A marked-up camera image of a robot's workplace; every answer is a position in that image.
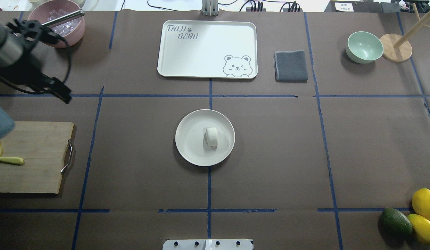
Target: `white plate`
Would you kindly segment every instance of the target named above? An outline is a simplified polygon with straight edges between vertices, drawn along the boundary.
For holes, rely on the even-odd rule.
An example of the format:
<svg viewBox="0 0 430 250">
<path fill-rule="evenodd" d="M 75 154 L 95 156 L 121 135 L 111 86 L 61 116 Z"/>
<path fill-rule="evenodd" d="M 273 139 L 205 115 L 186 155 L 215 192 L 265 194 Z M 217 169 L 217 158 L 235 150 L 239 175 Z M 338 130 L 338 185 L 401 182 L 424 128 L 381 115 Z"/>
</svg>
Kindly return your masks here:
<svg viewBox="0 0 430 250">
<path fill-rule="evenodd" d="M 250 22 L 166 21 L 157 70 L 162 76 L 252 79 L 258 71 L 256 27 Z"/>
<path fill-rule="evenodd" d="M 218 146 L 209 147 L 204 141 L 206 128 L 218 131 Z M 212 166 L 222 162 L 232 152 L 235 131 L 223 114 L 211 109 L 200 109 L 186 115 L 175 133 L 176 147 L 188 162 L 198 166 Z"/>
</svg>

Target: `cutting board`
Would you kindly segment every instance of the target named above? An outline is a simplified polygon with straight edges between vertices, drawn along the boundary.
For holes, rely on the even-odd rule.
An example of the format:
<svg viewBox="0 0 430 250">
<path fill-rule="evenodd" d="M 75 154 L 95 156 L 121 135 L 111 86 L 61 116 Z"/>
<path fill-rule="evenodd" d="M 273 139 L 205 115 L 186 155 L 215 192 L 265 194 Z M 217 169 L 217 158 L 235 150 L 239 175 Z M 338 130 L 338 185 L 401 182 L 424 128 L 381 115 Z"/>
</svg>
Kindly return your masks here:
<svg viewBox="0 0 430 250">
<path fill-rule="evenodd" d="M 1 139 L 3 157 L 21 157 L 21 166 L 0 163 L 0 193 L 59 193 L 71 122 L 16 122 Z"/>
</svg>

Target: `green spoon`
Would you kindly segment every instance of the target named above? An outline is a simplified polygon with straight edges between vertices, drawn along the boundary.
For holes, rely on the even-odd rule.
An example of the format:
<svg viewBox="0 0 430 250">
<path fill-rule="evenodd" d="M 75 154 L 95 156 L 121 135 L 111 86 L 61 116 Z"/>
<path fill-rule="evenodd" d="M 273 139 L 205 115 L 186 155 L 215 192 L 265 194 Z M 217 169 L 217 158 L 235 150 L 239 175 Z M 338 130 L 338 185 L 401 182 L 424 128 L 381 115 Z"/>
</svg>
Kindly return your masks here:
<svg viewBox="0 0 430 250">
<path fill-rule="evenodd" d="M 0 157 L 0 163 L 22 165 L 23 159 L 20 157 Z"/>
</svg>

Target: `folded cloth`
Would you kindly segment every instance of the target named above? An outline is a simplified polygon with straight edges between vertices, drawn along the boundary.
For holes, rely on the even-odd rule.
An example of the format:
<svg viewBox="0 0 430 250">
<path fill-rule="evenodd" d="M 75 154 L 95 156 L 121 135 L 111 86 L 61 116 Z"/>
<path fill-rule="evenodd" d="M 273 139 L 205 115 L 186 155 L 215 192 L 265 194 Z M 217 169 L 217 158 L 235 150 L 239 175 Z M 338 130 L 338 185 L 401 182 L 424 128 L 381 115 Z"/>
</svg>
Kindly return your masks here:
<svg viewBox="0 0 430 250">
<path fill-rule="evenodd" d="M 307 81 L 304 50 L 277 51 L 274 54 L 274 65 L 277 81 Z"/>
</svg>

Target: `light green bowl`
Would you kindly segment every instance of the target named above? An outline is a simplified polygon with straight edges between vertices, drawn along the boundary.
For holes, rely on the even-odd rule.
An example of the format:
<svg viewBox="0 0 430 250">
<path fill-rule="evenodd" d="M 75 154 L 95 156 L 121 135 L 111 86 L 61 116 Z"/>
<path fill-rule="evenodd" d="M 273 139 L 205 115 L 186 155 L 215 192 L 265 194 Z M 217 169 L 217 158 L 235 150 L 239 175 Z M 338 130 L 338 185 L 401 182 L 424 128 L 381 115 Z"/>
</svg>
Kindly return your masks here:
<svg viewBox="0 0 430 250">
<path fill-rule="evenodd" d="M 370 63 L 383 54 L 383 45 L 375 35 L 358 31 L 352 33 L 346 44 L 346 54 L 356 63 Z"/>
</svg>

